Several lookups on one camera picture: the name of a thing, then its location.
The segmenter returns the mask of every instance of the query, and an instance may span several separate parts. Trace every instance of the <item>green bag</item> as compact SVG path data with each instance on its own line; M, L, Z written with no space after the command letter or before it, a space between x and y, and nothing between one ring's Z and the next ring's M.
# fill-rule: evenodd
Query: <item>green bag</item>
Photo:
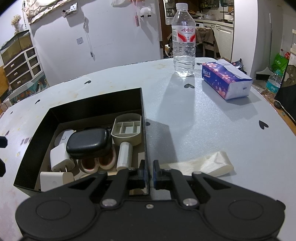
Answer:
M288 62L289 60L287 60L283 56L280 56L280 54L278 53L274 59L274 63L271 66L271 68L274 72L276 72L277 70L280 70L282 73L285 73Z

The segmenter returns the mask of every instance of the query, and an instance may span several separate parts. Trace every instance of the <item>plastic water bottle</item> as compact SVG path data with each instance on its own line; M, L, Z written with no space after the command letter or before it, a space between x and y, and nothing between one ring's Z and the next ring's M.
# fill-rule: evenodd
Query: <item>plastic water bottle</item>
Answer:
M275 73L273 73L266 84L266 88L272 92L277 93L279 91L279 88L281 87L281 81L282 81L283 74L280 70L277 70Z
M195 65L195 21L188 13L187 3L177 3L172 20L175 71L180 76L193 74Z

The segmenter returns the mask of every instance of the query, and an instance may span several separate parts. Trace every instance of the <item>glass terrarium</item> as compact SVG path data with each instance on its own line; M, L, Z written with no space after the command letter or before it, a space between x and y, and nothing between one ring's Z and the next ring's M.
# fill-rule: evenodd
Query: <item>glass terrarium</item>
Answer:
M20 52L31 47L33 44L29 30L17 33L0 49L4 65L7 65Z

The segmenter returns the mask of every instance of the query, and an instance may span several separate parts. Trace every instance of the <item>plush toy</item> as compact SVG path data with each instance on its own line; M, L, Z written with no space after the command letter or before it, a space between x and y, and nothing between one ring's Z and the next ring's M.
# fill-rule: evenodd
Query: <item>plush toy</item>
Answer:
M150 7L141 8L140 17L143 18L144 16L151 17L151 8Z

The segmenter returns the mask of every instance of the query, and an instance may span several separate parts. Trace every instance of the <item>screw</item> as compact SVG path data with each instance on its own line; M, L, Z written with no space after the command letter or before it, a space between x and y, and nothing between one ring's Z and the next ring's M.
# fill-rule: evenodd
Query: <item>screw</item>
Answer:
M153 204L147 204L147 205L146 205L146 208L147 208L147 209L152 209L152 208L154 208L154 205L153 205Z
M196 204L198 204L198 201L194 198L186 198L183 200L183 204L185 206L195 206Z
M116 200L113 198L107 198L102 201L103 206L105 207L113 207L117 204Z

